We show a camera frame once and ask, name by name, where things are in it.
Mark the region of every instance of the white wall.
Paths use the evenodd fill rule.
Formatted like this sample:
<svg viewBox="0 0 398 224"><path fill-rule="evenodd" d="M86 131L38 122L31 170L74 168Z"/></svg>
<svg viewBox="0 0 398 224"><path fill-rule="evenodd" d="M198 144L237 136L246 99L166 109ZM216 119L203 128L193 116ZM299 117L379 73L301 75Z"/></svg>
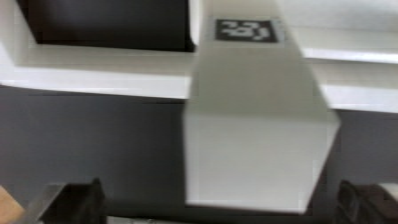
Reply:
<svg viewBox="0 0 398 224"><path fill-rule="evenodd" d="M280 0L292 26L398 31L397 0Z"/></svg>

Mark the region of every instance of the white shelf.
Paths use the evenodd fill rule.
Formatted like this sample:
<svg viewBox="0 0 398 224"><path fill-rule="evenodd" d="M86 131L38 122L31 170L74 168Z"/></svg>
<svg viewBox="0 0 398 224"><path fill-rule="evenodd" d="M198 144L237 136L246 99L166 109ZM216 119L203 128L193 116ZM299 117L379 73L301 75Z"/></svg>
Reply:
<svg viewBox="0 0 398 224"><path fill-rule="evenodd" d="M398 64L398 33L296 27L306 58Z"/></svg>
<svg viewBox="0 0 398 224"><path fill-rule="evenodd" d="M312 60L331 108L398 113L398 65Z"/></svg>

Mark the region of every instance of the qr-like marker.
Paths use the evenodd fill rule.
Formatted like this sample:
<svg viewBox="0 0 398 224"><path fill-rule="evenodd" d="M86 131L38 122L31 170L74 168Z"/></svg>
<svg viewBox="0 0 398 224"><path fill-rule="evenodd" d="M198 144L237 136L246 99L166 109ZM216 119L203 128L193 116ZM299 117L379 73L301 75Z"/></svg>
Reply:
<svg viewBox="0 0 398 224"><path fill-rule="evenodd" d="M225 41L278 43L273 21L217 20L216 38Z"/></svg>

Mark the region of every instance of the dark gray surface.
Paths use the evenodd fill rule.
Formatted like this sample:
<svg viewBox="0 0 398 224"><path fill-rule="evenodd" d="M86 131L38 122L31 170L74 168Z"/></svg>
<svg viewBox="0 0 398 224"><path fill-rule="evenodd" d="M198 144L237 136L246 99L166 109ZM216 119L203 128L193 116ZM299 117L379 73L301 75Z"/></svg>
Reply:
<svg viewBox="0 0 398 224"><path fill-rule="evenodd" d="M40 43L194 51L189 0L17 1Z"/></svg>
<svg viewBox="0 0 398 224"><path fill-rule="evenodd" d="M340 111L344 128L305 217L184 205L184 102L0 88L0 184L24 206L50 182L100 177L114 215L312 223L342 179L398 182L398 115Z"/></svg>

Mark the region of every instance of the gray floor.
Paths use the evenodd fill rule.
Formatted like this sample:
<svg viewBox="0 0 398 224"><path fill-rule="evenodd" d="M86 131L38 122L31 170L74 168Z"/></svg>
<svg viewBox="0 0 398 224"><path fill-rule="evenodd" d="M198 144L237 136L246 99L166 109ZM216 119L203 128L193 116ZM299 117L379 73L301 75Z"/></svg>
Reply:
<svg viewBox="0 0 398 224"><path fill-rule="evenodd" d="M184 204L184 102L0 88L0 184L24 206L50 182L100 177L114 216L209 223L329 221L344 179L398 182L398 115L340 111L344 128L303 217Z"/></svg>

